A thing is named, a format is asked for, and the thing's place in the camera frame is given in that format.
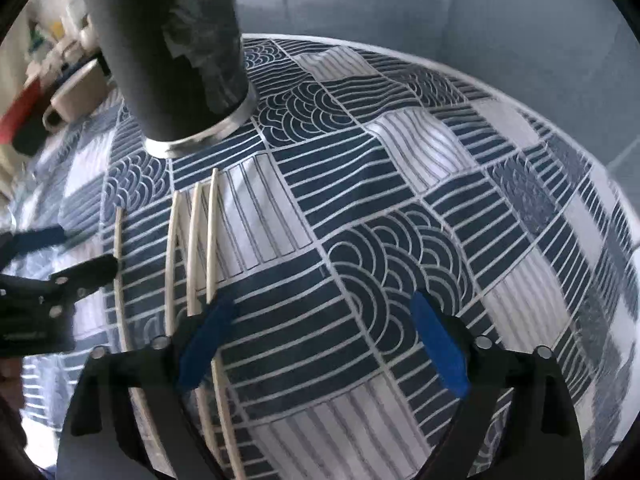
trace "mug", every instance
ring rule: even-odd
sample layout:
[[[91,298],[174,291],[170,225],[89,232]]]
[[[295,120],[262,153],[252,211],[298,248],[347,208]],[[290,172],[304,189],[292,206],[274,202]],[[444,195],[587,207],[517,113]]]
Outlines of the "mug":
[[[108,94],[107,79],[98,61],[93,59],[53,94],[51,105],[42,116],[42,124],[50,132],[56,132],[67,123],[93,112]],[[54,110],[62,119],[57,124],[48,120]]]

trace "patterned tablecloth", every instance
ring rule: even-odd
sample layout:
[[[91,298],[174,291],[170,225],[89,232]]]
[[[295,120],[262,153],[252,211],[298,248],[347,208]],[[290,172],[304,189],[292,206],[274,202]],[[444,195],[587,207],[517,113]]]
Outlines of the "patterned tablecloth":
[[[457,403],[408,313],[424,286],[476,335],[554,349],[591,475],[640,408],[637,219],[603,167],[533,111],[427,60],[293,37],[244,48],[260,102],[215,147],[152,158],[117,92],[50,138],[17,221],[79,234],[11,272],[45,277],[112,251],[124,208],[127,329],[142,346],[164,331],[172,192],[180,317],[193,187],[220,168],[218,282],[238,304],[222,357],[249,478],[412,478]],[[112,287],[78,303],[75,334],[75,352],[25,364],[25,413],[57,429],[88,351],[118,348]],[[473,471],[490,462],[509,402]]]

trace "table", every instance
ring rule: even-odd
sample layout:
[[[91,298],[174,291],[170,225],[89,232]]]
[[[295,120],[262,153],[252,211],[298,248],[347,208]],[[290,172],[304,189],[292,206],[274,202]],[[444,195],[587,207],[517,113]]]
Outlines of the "table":
[[[164,332],[172,193],[180,318],[193,187],[217,167],[218,285],[238,305],[222,358],[249,478],[413,477],[457,404],[408,313],[424,286],[476,335],[553,348],[591,476],[640,409],[638,219],[602,165],[525,105],[428,60],[293,36],[247,36],[244,50],[260,102],[216,146],[152,158],[116,92],[52,137],[18,225],[77,234],[10,271],[44,277],[112,251],[123,208],[127,329],[148,343]],[[78,303],[74,334],[71,354],[25,364],[25,414],[57,429],[88,351],[118,349],[112,287]],[[509,402],[506,391],[473,471],[490,463]]]

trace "black tumbler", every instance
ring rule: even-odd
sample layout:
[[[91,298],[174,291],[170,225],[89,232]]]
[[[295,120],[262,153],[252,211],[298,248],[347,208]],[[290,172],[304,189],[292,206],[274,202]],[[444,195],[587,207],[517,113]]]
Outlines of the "black tumbler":
[[[153,156],[190,153],[241,126],[257,96],[234,0],[85,0],[100,47]]]

